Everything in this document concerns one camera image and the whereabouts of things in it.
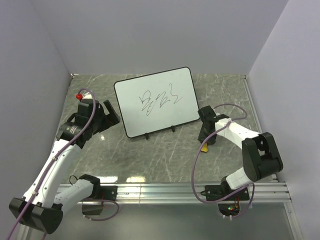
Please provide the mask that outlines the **yellow bone-shaped eraser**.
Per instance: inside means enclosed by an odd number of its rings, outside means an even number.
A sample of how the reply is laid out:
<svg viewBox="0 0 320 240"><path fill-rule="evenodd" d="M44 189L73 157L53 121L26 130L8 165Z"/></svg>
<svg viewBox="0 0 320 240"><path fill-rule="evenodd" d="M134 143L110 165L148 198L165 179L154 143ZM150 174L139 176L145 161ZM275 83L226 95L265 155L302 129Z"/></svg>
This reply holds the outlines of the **yellow bone-shaped eraser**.
<svg viewBox="0 0 320 240"><path fill-rule="evenodd" d="M203 152L203 153L207 153L209 151L207 142L203 144L203 146L201 147L200 151Z"/></svg>

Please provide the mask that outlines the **white whiteboard black frame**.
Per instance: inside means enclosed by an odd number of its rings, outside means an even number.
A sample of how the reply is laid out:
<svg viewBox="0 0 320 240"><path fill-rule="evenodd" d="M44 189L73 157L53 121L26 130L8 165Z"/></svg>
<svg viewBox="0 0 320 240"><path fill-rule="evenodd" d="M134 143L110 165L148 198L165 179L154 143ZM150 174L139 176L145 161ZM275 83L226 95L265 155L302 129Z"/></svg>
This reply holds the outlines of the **white whiteboard black frame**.
<svg viewBox="0 0 320 240"><path fill-rule="evenodd" d="M125 133L130 139L200 118L189 67L120 80L113 87Z"/></svg>

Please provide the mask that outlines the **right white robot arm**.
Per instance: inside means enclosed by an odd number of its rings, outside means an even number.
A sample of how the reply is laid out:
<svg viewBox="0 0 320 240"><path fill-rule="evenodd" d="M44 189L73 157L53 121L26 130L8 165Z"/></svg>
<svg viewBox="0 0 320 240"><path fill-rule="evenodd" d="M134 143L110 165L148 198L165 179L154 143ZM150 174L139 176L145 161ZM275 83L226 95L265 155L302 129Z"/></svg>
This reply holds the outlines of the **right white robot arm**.
<svg viewBox="0 0 320 240"><path fill-rule="evenodd" d="M198 110L202 126L198 135L201 143L199 152L206 153L208 146L216 143L217 136L223 137L242 152L242 167L222 178L219 185L206 185L200 194L207 202L248 200L248 187L253 183L279 173L283 161L276 141L269 132L259 133L238 124L225 114L217 114L211 106Z"/></svg>

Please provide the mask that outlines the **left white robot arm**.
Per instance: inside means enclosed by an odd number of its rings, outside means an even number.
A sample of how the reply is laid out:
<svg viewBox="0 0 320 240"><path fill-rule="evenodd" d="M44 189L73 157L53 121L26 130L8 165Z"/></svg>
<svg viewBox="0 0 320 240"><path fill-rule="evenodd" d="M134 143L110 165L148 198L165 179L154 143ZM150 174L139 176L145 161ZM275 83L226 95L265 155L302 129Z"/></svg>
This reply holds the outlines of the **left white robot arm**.
<svg viewBox="0 0 320 240"><path fill-rule="evenodd" d="M120 122L112 104L93 99L81 99L77 112L62 124L47 162L32 186L21 198L14 197L9 209L22 225L54 233L63 216L78 202L88 199L102 204L115 203L118 188L102 187L98 177L84 174L62 192L58 192L64 174L80 154L86 142Z"/></svg>

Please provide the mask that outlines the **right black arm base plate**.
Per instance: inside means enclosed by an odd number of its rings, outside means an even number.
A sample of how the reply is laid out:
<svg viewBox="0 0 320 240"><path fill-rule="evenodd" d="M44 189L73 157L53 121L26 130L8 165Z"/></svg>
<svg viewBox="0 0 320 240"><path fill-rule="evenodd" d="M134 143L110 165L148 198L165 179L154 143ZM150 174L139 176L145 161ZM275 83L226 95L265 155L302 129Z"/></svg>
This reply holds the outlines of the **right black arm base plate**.
<svg viewBox="0 0 320 240"><path fill-rule="evenodd" d="M228 186L205 185L204 190L200 192L207 201L213 202L222 199L222 201L248 201L250 199L247 187L242 187L239 191L232 190Z"/></svg>

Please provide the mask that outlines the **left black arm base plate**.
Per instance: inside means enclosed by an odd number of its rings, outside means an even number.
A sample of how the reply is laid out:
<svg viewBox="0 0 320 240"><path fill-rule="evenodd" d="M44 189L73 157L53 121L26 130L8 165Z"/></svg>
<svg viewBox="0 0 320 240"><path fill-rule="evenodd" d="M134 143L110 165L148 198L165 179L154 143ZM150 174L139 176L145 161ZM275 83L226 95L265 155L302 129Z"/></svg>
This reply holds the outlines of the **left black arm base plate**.
<svg viewBox="0 0 320 240"><path fill-rule="evenodd" d="M95 200L110 200L116 201L118 187L116 185L100 185L93 194Z"/></svg>

